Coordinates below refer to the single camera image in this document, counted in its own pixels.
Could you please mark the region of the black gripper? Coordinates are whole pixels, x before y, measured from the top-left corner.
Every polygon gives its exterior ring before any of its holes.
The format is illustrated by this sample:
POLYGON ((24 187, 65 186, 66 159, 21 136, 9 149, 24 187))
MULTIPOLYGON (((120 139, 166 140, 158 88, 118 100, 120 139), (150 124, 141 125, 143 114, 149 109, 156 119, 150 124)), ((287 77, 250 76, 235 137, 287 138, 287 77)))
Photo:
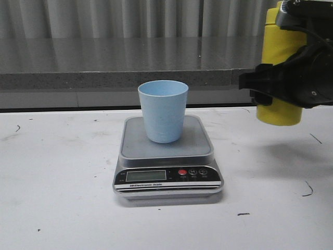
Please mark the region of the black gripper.
POLYGON ((332 47, 316 42, 301 46, 280 64, 259 64, 239 76, 239 89, 250 90, 252 103, 270 106, 273 99, 303 108, 332 105, 332 47))

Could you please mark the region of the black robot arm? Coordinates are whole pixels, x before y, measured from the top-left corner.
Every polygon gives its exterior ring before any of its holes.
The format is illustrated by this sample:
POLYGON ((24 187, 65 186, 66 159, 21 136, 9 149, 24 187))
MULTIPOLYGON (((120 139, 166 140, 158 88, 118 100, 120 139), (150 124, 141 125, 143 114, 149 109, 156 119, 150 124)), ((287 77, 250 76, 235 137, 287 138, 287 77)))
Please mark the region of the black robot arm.
POLYGON ((241 74, 239 88, 264 106, 275 98, 303 108, 332 105, 332 1, 283 1, 276 23, 305 34, 306 44, 276 66, 241 74))

